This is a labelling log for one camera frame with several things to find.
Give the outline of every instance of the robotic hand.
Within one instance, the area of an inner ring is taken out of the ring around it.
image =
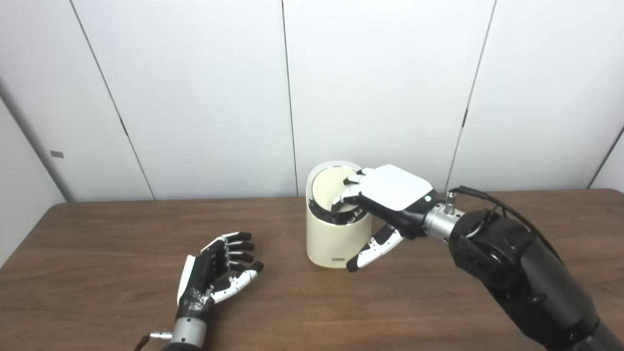
[[[178,312],[173,333],[153,332],[143,337],[139,351],[150,338],[170,340],[162,351],[199,351],[216,304],[234,296],[258,276],[264,265],[253,261],[251,234],[235,232],[217,237],[200,251],[187,256],[178,286]],[[251,263],[245,267],[243,261]]]
[[[347,262],[350,272],[403,238],[431,236],[446,243],[456,266],[479,279],[516,326],[547,350],[624,351],[546,238],[511,207],[463,186],[451,189],[445,203],[426,180],[392,165],[362,169],[344,183],[352,185],[333,201],[333,212],[358,204],[387,222]],[[458,193],[495,207],[463,213],[455,209]]]

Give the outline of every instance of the black cable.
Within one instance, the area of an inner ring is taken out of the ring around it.
[[[147,342],[150,340],[150,335],[146,335],[144,337],[141,338],[141,341],[139,341],[139,343],[137,344],[137,346],[134,348],[134,351],[140,351],[143,346],[145,346],[145,344],[147,344]]]
[[[536,226],[533,225],[533,223],[531,223],[528,219],[526,219],[523,215],[519,214],[516,210],[511,208],[509,205],[505,204],[504,202],[500,201],[499,199],[496,199],[495,197],[492,197],[492,196],[488,195],[485,192],[479,191],[477,189],[465,187],[463,185],[460,185],[458,188],[453,188],[453,189],[451,189],[449,191],[450,192],[456,192],[456,193],[459,193],[459,194],[469,195],[469,196],[472,196],[472,197],[477,197],[479,199],[488,200],[489,202],[491,202],[491,203],[493,203],[495,205],[498,205],[501,208],[503,208],[503,211],[504,210],[509,211],[522,224],[524,224],[527,228],[529,228],[529,230],[531,232],[535,233],[535,235],[544,243],[544,245],[546,245],[548,250],[550,250],[553,253],[553,255],[555,255],[555,257],[559,261],[561,261],[561,257],[559,257],[559,254],[557,253],[555,248],[548,241],[548,239],[546,239],[546,237],[542,234],[542,232],[540,232],[539,229],[536,228]]]

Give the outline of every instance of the black robot forearm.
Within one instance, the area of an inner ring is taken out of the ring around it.
[[[478,278],[518,328],[548,350],[619,351],[593,300],[555,254],[524,225],[493,212],[455,224],[449,250]]]

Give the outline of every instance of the robotic arm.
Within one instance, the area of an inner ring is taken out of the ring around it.
[[[392,165],[362,169],[344,183],[351,186],[334,200],[333,212],[357,204],[388,223],[347,262],[350,272],[403,239],[430,236],[447,244],[456,266],[479,279],[516,326],[547,350],[624,351],[548,240],[506,204],[467,187],[451,189],[444,201],[426,180]],[[463,213],[455,208],[458,193],[495,207]]]

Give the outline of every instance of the white back of hand plate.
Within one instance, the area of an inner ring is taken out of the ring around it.
[[[391,210],[404,210],[433,190],[428,181],[391,164],[363,172],[362,195]]]

